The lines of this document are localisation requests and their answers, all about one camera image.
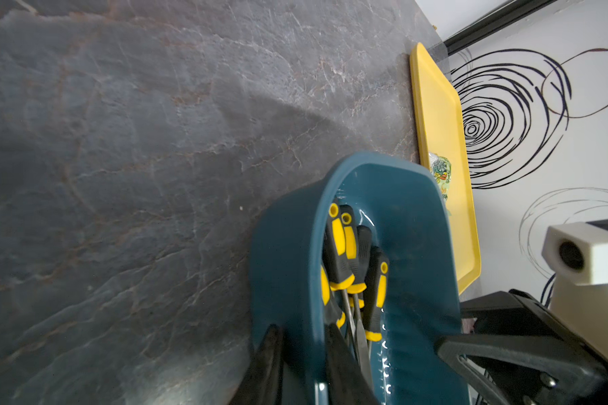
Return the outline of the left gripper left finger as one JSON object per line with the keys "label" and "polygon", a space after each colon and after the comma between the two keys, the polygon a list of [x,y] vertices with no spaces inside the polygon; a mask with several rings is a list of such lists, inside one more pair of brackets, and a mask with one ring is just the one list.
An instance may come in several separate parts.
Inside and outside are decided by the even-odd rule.
{"label": "left gripper left finger", "polygon": [[284,370],[284,329],[272,324],[248,366],[229,405],[281,404]]}

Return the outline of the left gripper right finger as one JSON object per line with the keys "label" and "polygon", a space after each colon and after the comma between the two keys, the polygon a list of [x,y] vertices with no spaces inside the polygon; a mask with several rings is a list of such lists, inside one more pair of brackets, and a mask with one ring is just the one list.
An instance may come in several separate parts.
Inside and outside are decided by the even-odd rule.
{"label": "left gripper right finger", "polygon": [[378,405],[338,327],[325,325],[325,373],[331,404]]}

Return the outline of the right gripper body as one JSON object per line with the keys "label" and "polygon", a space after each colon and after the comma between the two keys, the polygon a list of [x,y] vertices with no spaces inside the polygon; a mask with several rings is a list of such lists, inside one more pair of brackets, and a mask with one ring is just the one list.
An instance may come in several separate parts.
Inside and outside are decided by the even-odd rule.
{"label": "right gripper body", "polygon": [[434,350],[487,403],[608,404],[608,359],[531,295],[499,291],[460,310],[474,332]]}

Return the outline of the black yellow file tool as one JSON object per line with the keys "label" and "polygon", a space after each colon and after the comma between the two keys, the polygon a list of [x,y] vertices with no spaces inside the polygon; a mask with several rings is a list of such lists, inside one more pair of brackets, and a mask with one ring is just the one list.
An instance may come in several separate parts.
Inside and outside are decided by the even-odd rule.
{"label": "black yellow file tool", "polygon": [[356,324],[347,289],[353,284],[355,276],[346,258],[346,238],[340,219],[339,202],[336,198],[330,204],[326,217],[323,261],[329,275],[331,290],[339,291],[342,296],[347,323],[346,342],[351,347],[355,341]]}

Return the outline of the teal plastic storage box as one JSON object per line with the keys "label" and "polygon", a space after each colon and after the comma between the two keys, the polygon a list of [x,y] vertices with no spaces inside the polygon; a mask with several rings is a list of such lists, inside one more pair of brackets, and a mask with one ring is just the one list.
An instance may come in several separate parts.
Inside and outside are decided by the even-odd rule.
{"label": "teal plastic storage box", "polygon": [[383,340],[373,345],[382,404],[466,404],[466,383],[434,351],[461,331],[449,217],[424,167],[357,153],[314,184],[273,202],[256,225],[249,255],[253,342],[285,329],[282,403],[326,404],[320,266],[325,217],[334,199],[351,205],[390,260]]}

